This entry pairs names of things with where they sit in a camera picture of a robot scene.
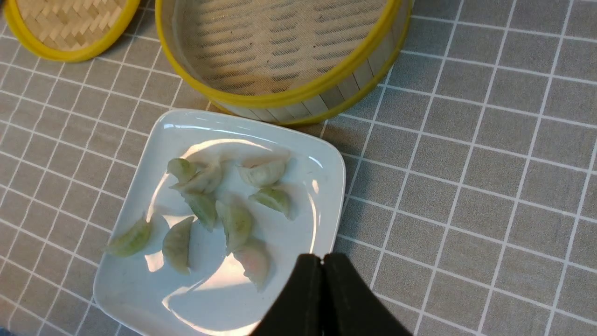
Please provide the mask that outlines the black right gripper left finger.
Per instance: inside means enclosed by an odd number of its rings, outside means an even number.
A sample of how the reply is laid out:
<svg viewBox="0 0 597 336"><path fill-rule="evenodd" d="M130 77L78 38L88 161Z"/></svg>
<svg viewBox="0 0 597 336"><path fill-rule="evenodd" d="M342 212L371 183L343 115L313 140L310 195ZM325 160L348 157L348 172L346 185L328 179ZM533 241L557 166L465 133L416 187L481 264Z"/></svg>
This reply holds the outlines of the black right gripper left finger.
<svg viewBox="0 0 597 336"><path fill-rule="evenodd" d="M298 256L285 287L252 336L320 336L321 259Z"/></svg>

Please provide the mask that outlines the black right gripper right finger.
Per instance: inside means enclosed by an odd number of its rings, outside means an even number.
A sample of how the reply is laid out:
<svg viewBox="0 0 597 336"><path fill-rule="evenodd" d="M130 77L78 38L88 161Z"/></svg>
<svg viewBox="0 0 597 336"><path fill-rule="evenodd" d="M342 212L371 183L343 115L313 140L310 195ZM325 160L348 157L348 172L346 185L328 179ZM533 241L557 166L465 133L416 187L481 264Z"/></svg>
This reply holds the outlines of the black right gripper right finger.
<svg viewBox="0 0 597 336"><path fill-rule="evenodd" d="M412 335L373 294L345 254L327 254L322 269L323 335Z"/></svg>

